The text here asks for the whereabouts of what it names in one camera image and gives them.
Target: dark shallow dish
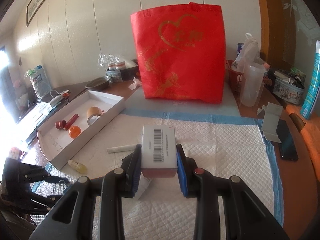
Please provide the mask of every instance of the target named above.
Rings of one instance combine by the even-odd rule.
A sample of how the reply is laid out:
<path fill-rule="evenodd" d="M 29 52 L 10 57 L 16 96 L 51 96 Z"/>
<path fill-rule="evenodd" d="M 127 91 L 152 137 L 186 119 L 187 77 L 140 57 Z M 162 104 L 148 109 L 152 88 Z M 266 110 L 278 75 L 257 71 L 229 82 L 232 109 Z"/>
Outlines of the dark shallow dish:
<path fill-rule="evenodd" d="M 101 91 L 106 89 L 109 86 L 109 81 L 111 77 L 104 76 L 100 78 L 96 78 L 90 81 L 88 84 L 85 85 L 85 88 L 89 90 Z"/>

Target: red bag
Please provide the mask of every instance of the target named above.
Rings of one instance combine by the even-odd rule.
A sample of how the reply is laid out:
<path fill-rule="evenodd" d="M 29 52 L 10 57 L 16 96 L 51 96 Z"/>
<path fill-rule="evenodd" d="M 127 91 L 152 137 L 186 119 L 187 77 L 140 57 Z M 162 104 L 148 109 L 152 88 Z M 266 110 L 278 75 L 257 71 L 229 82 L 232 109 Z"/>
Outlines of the red bag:
<path fill-rule="evenodd" d="M 221 103 L 225 33 L 221 7 L 168 5 L 131 15 L 146 98 Z"/>

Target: white stick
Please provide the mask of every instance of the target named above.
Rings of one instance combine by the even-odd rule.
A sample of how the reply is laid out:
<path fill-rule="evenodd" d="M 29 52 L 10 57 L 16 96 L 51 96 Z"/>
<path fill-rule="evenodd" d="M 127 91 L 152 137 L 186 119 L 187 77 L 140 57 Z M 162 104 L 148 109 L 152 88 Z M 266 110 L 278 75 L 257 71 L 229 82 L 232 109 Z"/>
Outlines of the white stick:
<path fill-rule="evenodd" d="M 137 144 L 130 144 L 130 145 L 125 145 L 125 146 L 107 148 L 107 152 L 108 153 L 118 153 L 118 152 L 131 151 L 136 148 L 136 145 Z"/>

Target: small yellow bottle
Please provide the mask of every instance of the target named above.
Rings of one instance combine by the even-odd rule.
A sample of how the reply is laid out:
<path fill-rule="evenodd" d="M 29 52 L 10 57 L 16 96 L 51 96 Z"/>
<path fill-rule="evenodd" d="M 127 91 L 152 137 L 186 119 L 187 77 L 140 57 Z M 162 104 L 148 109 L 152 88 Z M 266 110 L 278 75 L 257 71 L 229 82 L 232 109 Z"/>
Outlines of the small yellow bottle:
<path fill-rule="evenodd" d="M 79 162 L 76 162 L 73 160 L 68 160 L 68 164 L 71 168 L 80 172 L 81 174 L 87 173 L 87 167 Z"/>

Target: white cardboard tray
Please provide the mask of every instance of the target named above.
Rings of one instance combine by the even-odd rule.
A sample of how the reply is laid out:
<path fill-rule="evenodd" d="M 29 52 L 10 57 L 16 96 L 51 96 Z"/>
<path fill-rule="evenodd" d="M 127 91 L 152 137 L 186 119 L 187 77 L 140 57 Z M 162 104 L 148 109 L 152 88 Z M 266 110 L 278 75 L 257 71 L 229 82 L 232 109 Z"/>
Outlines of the white cardboard tray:
<path fill-rule="evenodd" d="M 104 110 L 104 113 L 93 124 L 88 126 L 86 113 L 88 108 L 92 106 L 99 107 Z M 55 168 L 61 170 L 68 160 L 124 108 L 123 97 L 97 91 L 83 93 L 51 116 L 37 129 L 41 152 Z M 55 127 L 55 123 L 59 120 L 68 122 L 74 114 L 78 114 L 79 118 L 73 125 L 79 126 L 82 132 L 78 137 L 72 139 L 68 131 L 58 130 Z"/>

